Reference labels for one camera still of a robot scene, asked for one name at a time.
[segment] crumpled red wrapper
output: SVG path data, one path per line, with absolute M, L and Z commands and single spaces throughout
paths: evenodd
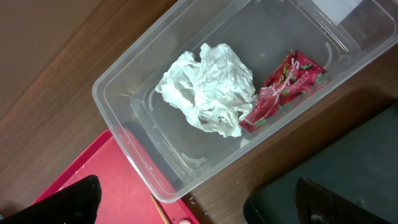
M 326 72 L 313 60 L 294 50 L 266 80 L 256 107 L 240 122 L 249 132 L 262 127 L 286 103 L 305 93 Z

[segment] crumpled paper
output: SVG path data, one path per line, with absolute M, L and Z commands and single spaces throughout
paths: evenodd
M 242 135 L 239 122 L 256 104 L 252 72 L 226 44 L 214 48 L 203 44 L 200 48 L 201 62 L 185 52 L 164 73 L 155 90 L 180 109 L 192 126 L 224 138 L 238 137 Z

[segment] clear plastic bin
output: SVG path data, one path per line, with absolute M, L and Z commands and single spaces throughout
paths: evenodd
M 94 99 L 148 188 L 160 201 L 174 202 L 392 47 L 397 4 L 363 0 L 337 24 L 312 0 L 180 0 L 99 77 Z M 283 107 L 254 133 L 243 131 L 240 138 L 205 133 L 154 91 L 178 56 L 192 51 L 199 58 L 204 42 L 228 44 L 252 70 L 257 90 L 290 49 L 324 66 L 330 81 Z M 127 130 L 148 151 L 156 150 L 147 152 L 151 161 Z M 153 161 L 161 171 L 152 169 Z M 168 183 L 159 178 L 163 175 Z

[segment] red tray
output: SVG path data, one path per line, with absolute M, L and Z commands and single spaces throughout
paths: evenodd
M 150 191 L 120 150 L 110 130 L 104 131 L 34 203 L 88 176 L 97 175 L 102 199 L 96 223 L 163 223 Z M 182 200 L 160 203 L 170 223 L 199 224 Z

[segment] brown wooden floor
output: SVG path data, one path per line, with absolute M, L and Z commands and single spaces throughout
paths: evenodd
M 0 211 L 24 208 L 106 125 L 94 81 L 175 0 L 107 0 L 0 121 Z M 398 46 L 190 195 L 202 223 L 244 223 L 251 192 L 398 99 Z

